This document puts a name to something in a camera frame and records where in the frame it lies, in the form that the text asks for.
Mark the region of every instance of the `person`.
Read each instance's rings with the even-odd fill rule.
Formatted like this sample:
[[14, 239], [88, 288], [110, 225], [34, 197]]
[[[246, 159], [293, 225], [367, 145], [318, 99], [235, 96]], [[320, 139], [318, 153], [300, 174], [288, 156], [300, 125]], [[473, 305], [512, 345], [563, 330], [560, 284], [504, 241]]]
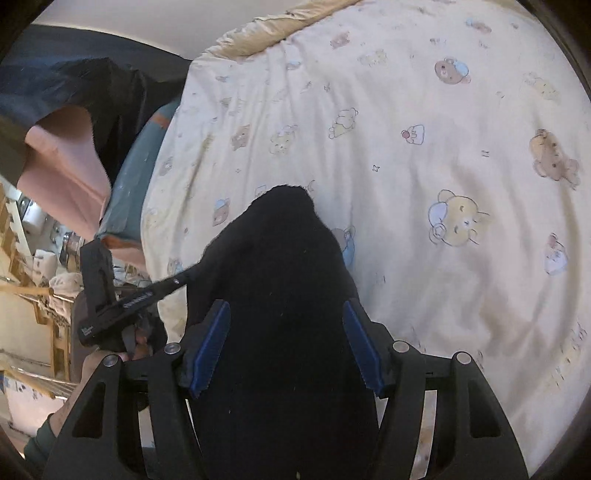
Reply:
[[[148, 339], [143, 331], [136, 331], [136, 348], [133, 359], [140, 359], [150, 354]], [[108, 355], [118, 355], [124, 362], [129, 361], [127, 353], [114, 353], [105, 350], [96, 350], [88, 355], [82, 364], [82, 377], [78, 386], [74, 389], [70, 397], [57, 412], [49, 415], [43, 425], [37, 430], [37, 435], [29, 440], [25, 445], [24, 455], [30, 468], [39, 476], [43, 473], [43, 468], [47, 463], [51, 449], [60, 434], [61, 428], [70, 414], [72, 407], [78, 397], [84, 390], [88, 380], [100, 365], [103, 359]]]
[[[201, 263], [187, 285], [187, 328], [216, 299], [232, 316], [210, 384], [191, 400], [208, 477], [363, 478], [378, 421], [342, 325], [343, 304], [358, 292], [306, 191], [280, 186], [254, 200]], [[87, 358], [85, 381], [108, 353]], [[38, 470], [82, 388], [28, 445]]]

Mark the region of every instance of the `wrinkled fabric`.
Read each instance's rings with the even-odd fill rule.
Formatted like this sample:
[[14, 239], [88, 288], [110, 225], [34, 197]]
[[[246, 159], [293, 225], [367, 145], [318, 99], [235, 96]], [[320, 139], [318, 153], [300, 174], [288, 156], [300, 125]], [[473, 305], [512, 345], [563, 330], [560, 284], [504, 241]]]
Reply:
[[89, 113], [78, 106], [61, 108], [34, 125], [25, 143], [27, 160], [18, 189], [58, 222], [92, 240], [111, 184], [96, 154]]
[[[591, 105], [558, 45], [519, 8], [374, 0], [238, 60], [191, 65], [142, 212], [152, 278], [305, 187], [368, 315], [469, 352], [534, 472], [591, 384]], [[160, 312], [182, 335], [184, 293]]]
[[64, 106], [79, 106], [90, 113], [94, 146], [114, 183], [144, 124], [182, 91], [188, 67], [128, 38], [30, 25], [0, 62], [0, 173], [16, 185], [29, 130]]
[[307, 193], [277, 187], [253, 202], [207, 247], [187, 297], [188, 329], [216, 299], [232, 317], [191, 402], [207, 474], [362, 478], [378, 422], [342, 323], [357, 291]]
[[250, 56], [270, 47], [288, 35], [312, 25], [318, 20], [358, 0], [310, 0], [291, 8], [282, 15], [256, 17], [241, 27], [217, 39], [207, 52], [216, 57], [236, 59]]

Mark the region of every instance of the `metal screw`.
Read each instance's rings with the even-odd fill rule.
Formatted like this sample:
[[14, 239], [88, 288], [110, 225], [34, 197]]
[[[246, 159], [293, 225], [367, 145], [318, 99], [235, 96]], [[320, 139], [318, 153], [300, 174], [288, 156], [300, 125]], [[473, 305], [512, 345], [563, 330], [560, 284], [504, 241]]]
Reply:
[[119, 357], [117, 355], [107, 355], [103, 358], [103, 365], [106, 367], [112, 367], [117, 364]]
[[466, 352], [460, 352], [456, 355], [457, 361], [462, 365], [467, 365], [472, 362], [472, 357]]
[[167, 346], [164, 347], [164, 352], [169, 355], [174, 355], [178, 351], [180, 351], [181, 345], [180, 343], [169, 343]]
[[392, 348], [394, 348], [394, 350], [396, 350], [398, 353], [406, 353], [410, 349], [410, 347], [408, 346], [408, 343], [403, 342], [402, 340], [398, 340], [397, 342], [394, 342], [394, 344], [392, 345]]

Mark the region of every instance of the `orange trim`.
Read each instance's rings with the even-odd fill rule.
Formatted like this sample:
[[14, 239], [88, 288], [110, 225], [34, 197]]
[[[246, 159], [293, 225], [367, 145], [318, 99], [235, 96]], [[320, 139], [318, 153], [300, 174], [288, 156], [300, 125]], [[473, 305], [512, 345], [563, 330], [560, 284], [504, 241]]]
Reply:
[[150, 121], [154, 122], [155, 124], [158, 124], [160, 126], [160, 128], [166, 130], [168, 128], [168, 126], [170, 125], [170, 118], [166, 118], [163, 114], [156, 112], [154, 115], [152, 115], [152, 118], [150, 119]]
[[117, 238], [115, 235], [105, 235], [100, 240], [100, 243], [102, 243], [109, 250], [114, 248], [142, 248], [142, 245], [138, 242], [122, 240]]

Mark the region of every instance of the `bedsheet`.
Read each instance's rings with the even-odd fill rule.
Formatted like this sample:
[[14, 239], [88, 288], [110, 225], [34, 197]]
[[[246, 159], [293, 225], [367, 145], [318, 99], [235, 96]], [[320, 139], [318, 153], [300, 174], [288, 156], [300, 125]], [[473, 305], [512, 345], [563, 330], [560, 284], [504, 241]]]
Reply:
[[[144, 202], [150, 275], [197, 262], [273, 186], [305, 187], [368, 315], [469, 352], [533, 473], [591, 384], [591, 105], [559, 47], [517, 4], [364, 0], [248, 57], [216, 49]], [[179, 338], [184, 293], [160, 312]]]

